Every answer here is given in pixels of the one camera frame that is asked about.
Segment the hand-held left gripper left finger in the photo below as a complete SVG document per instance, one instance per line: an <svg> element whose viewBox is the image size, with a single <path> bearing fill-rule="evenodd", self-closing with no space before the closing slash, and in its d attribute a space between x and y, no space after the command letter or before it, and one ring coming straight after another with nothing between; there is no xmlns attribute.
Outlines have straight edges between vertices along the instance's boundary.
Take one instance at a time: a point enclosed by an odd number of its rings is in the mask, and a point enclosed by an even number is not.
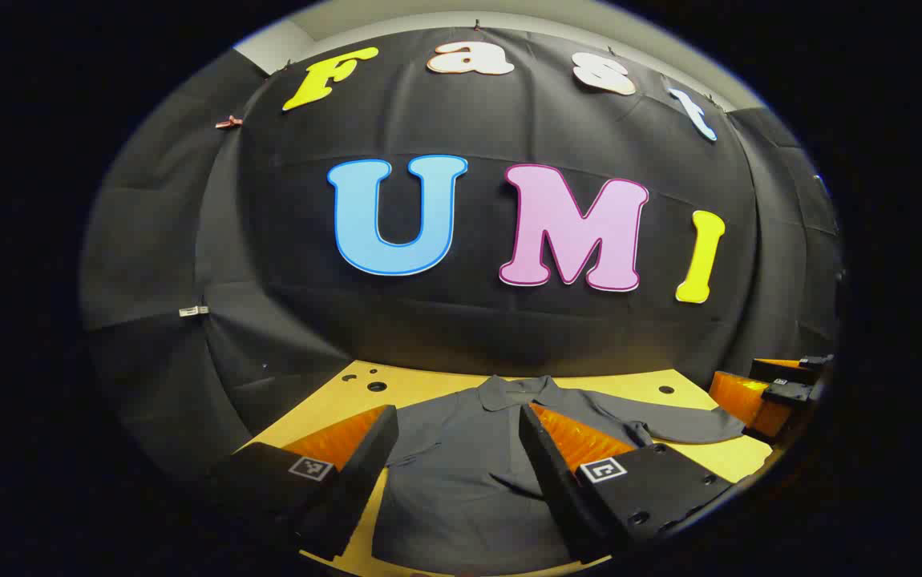
<svg viewBox="0 0 922 577"><path fill-rule="evenodd" d="M283 446L251 442L208 472L208 503L250 535L333 561L346 551L398 441L377 406Z"/></svg>

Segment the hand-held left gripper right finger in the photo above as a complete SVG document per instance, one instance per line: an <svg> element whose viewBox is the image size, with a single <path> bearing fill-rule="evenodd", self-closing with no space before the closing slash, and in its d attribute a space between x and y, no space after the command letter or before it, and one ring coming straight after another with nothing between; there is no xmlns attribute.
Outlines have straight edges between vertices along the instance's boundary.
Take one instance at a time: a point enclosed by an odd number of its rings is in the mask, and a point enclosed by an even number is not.
<svg viewBox="0 0 922 577"><path fill-rule="evenodd" d="M732 482L666 443L637 448L527 403L520 441L568 551L579 562L655 547Z"/></svg>

